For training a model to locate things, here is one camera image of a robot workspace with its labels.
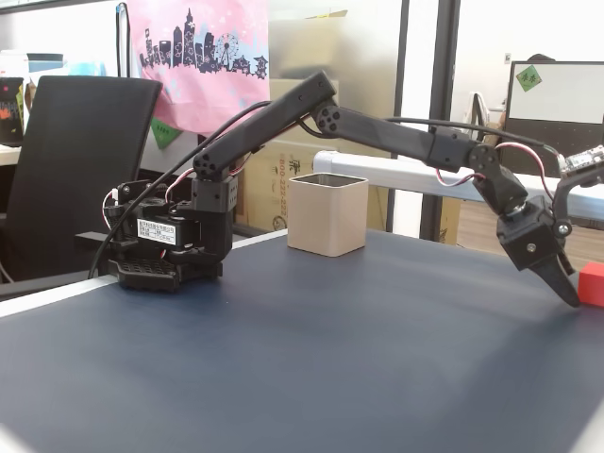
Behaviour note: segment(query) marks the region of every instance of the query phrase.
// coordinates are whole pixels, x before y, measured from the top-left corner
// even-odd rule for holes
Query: chair backrest
[[[136,179],[160,90],[135,78],[40,79],[4,230],[2,262],[13,278],[87,268],[74,235],[107,231],[103,198]]]

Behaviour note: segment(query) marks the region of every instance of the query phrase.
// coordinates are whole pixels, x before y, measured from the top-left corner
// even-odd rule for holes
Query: red block
[[[579,299],[604,308],[604,264],[590,262],[579,273]]]

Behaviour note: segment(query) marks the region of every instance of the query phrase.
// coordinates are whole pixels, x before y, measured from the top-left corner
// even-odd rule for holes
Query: barcode label
[[[137,219],[139,223],[139,238],[150,239],[158,243],[176,245],[176,227],[148,220]]]

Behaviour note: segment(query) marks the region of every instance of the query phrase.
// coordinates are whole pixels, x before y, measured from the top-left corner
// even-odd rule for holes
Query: dark blue table surface
[[[41,453],[562,453],[603,396],[603,311],[505,258],[376,232],[0,319],[0,423]]]

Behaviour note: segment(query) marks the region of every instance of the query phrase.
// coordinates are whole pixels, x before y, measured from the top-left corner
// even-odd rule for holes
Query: pink tote bag
[[[155,116],[209,135],[269,99],[267,0],[130,0],[143,78],[163,83]]]

